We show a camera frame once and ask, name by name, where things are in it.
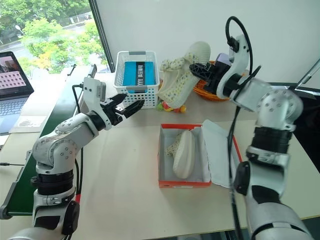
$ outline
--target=green foliage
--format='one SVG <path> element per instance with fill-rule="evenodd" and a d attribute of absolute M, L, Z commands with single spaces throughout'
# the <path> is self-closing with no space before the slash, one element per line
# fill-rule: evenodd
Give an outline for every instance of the green foliage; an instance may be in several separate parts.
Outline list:
<path fill-rule="evenodd" d="M 74 63 L 89 65 L 91 54 L 97 54 L 102 64 L 107 64 L 93 20 L 87 21 L 84 32 L 79 34 L 63 29 L 55 20 L 49 22 L 45 18 L 28 21 L 23 32 L 25 35 L 21 42 L 35 56 L 32 66 L 47 69 L 50 73 L 60 73 Z"/>
<path fill-rule="evenodd" d="M 1 0 L 0 31 L 15 30 L 15 25 L 23 29 L 26 22 L 41 18 L 65 26 L 69 17 L 89 11 L 88 0 Z"/>
<path fill-rule="evenodd" d="M 77 37 L 76 55 L 81 57 L 77 64 L 89 64 L 89 55 L 97 54 L 101 63 L 107 65 L 105 51 L 102 47 L 96 24 L 93 20 L 85 24 L 85 31 Z"/>
<path fill-rule="evenodd" d="M 23 29 L 21 42 L 36 58 L 35 63 L 50 73 L 60 73 L 69 61 L 74 61 L 69 53 L 72 33 L 62 28 L 55 20 L 45 18 L 28 21 Z"/>
<path fill-rule="evenodd" d="M 34 61 L 25 56 L 19 57 L 18 61 L 25 75 L 29 78 L 32 78 L 32 73 L 37 66 Z"/>

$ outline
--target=white paper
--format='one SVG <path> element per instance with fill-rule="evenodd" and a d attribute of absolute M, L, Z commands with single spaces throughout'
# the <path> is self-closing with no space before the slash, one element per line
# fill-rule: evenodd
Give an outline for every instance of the white paper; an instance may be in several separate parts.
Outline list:
<path fill-rule="evenodd" d="M 203 138 L 206 146 L 211 181 L 214 184 L 229 188 L 228 132 L 212 121 L 205 120 L 202 125 Z M 235 178 L 235 158 L 237 152 L 234 144 L 231 149 L 231 171 Z"/>
<path fill-rule="evenodd" d="M 42 131 L 46 116 L 20 116 L 9 133 L 39 133 Z"/>

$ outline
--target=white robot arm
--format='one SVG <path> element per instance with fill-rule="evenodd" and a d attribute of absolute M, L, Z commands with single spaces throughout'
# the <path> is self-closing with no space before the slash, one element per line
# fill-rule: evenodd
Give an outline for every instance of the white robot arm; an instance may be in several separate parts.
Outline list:
<path fill-rule="evenodd" d="M 53 132 L 39 138 L 33 146 L 36 173 L 31 181 L 33 194 L 32 227 L 17 232 L 10 240 L 62 240 L 77 229 L 80 204 L 74 201 L 73 169 L 79 150 L 144 104 L 138 100 L 123 109 L 118 107 L 126 94 L 105 99 L 106 85 L 85 77 L 83 99 L 89 112 L 79 113 L 60 123 Z"/>
<path fill-rule="evenodd" d="M 230 20 L 240 22 L 236 17 Z M 190 70 L 206 81 L 205 90 L 222 99 L 229 97 L 237 106 L 258 113 L 254 138 L 246 150 L 248 161 L 239 164 L 233 183 L 245 199 L 251 239 L 312 240 L 294 210 L 280 202 L 290 160 L 289 140 L 303 103 L 292 91 L 273 89 L 255 78 L 260 67 L 251 75 L 242 76 L 249 61 L 250 43 L 245 35 L 232 38 L 228 44 L 229 56 L 221 53 L 214 65 L 196 63 L 190 65 Z"/>

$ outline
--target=laptop screen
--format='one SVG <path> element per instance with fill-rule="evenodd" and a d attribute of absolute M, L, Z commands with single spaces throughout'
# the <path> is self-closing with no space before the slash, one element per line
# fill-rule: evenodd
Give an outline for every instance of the laptop screen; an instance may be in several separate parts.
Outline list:
<path fill-rule="evenodd" d="M 13 52 L 1 52 L 0 99 L 27 97 L 33 91 Z"/>

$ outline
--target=white shoe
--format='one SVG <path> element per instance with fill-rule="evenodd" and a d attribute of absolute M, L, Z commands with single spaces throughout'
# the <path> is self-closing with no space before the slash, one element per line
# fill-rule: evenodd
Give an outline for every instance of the white shoe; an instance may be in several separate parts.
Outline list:
<path fill-rule="evenodd" d="M 191 131 L 185 130 L 176 136 L 172 145 L 166 149 L 166 154 L 173 156 L 173 172 L 180 179 L 186 179 L 195 166 L 196 141 Z"/>
<path fill-rule="evenodd" d="M 201 63 L 205 65 L 209 59 L 209 44 L 197 41 L 190 46 L 182 58 L 163 61 L 160 66 L 163 71 L 163 85 L 157 92 L 159 98 L 173 109 L 180 108 L 199 81 L 199 78 L 191 73 L 190 64 Z"/>

